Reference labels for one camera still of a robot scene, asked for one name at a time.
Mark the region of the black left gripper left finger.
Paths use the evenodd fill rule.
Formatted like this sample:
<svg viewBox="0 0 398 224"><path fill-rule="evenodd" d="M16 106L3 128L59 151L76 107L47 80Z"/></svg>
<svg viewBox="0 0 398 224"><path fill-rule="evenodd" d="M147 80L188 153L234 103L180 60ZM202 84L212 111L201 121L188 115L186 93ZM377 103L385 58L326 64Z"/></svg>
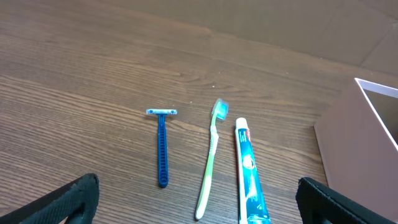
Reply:
<svg viewBox="0 0 398 224"><path fill-rule="evenodd" d="M92 224L99 204L99 179L85 174L53 192L1 217L1 223Z"/></svg>

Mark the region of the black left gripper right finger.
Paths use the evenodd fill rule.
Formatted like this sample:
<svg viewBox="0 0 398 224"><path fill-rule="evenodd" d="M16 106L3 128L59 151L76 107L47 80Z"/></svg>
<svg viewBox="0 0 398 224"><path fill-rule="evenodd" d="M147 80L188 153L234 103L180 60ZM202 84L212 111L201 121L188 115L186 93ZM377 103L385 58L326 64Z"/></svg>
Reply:
<svg viewBox="0 0 398 224"><path fill-rule="evenodd" d="M303 224L395 224L310 177L299 180L295 199Z"/></svg>

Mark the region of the blue disposable razor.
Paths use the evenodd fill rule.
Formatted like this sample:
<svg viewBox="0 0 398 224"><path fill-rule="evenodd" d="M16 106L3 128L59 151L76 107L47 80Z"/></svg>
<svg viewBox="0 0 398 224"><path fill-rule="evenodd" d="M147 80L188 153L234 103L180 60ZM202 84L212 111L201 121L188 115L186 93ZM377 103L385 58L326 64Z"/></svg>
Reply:
<svg viewBox="0 0 398 224"><path fill-rule="evenodd" d="M154 114L158 117L157 130L157 157L158 157L158 183L160 188L166 188L169 183L169 168L167 154L167 129L165 120L167 115L178 114L174 109L147 109L146 114Z"/></svg>

